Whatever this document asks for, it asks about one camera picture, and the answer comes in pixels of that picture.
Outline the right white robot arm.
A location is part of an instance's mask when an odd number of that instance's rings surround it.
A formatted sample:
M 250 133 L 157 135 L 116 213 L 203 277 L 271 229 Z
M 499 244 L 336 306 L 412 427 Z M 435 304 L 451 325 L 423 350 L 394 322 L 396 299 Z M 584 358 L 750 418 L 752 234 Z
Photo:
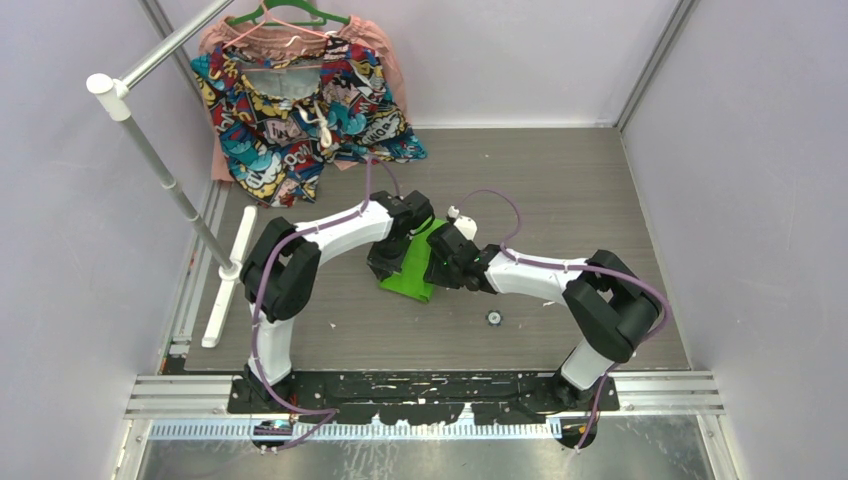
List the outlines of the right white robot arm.
M 558 369 L 558 403 L 582 409 L 594 385 L 628 362 L 637 347 L 671 317 L 667 298 L 637 278 L 614 253 L 557 260 L 521 254 L 502 245 L 477 247 L 452 223 L 426 238 L 427 282 L 493 295 L 520 294 L 567 307 L 583 335 Z

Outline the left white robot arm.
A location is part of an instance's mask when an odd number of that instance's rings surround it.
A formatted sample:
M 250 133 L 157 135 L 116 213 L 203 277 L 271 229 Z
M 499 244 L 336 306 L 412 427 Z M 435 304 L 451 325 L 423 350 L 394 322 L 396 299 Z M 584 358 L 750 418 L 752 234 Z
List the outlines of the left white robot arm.
M 380 191 L 342 212 L 313 222 L 272 220 L 241 271 L 254 315 L 248 367 L 259 379 L 255 403 L 269 413 L 292 397 L 284 379 L 292 372 L 291 343 L 296 316 L 309 302 L 316 275 L 326 262 L 369 244 L 367 265 L 379 281 L 403 269 L 415 233 L 434 218 L 430 200 L 415 190 L 400 197 Z

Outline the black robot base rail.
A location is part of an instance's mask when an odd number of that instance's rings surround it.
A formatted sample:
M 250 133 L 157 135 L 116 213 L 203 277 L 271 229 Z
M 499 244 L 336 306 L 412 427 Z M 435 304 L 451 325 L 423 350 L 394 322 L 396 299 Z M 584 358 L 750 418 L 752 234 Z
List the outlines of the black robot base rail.
M 285 404 L 302 409 L 308 423 L 333 409 L 339 424 L 412 426 L 453 424 L 464 409 L 477 425 L 518 425 L 620 407 L 613 379 L 579 392 L 548 371 L 295 371 L 267 391 L 245 370 L 232 381 L 227 411 L 277 414 Z

